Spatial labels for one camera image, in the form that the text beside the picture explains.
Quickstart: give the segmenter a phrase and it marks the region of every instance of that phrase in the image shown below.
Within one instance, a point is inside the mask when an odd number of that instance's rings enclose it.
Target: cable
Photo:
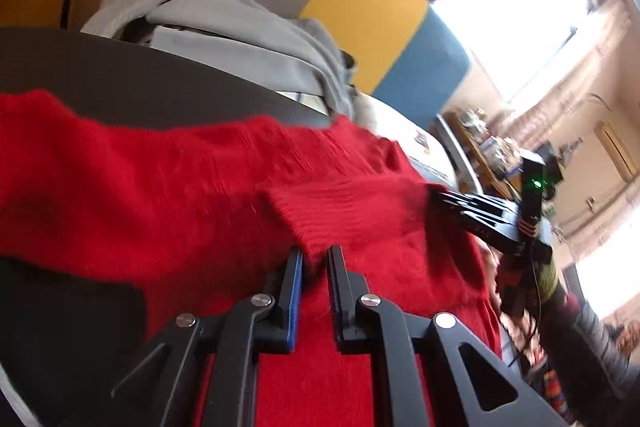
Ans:
[[[536,331],[538,331],[538,323],[542,318],[542,297],[540,296],[540,285],[538,284],[538,276],[536,275],[536,269],[533,264],[533,256],[530,255],[529,258],[531,260],[531,270],[533,272],[533,280],[534,280],[534,283],[536,284],[536,293],[538,294],[538,318],[536,319],[535,324],[533,326],[529,325],[529,333],[527,334],[527,341],[522,346],[522,349],[518,351],[517,356],[514,357],[513,360],[511,360],[511,362],[509,363],[509,367],[511,367],[516,362],[516,360],[519,360],[520,357],[524,355],[524,350],[530,346],[531,341],[533,340],[533,336],[536,334]]]

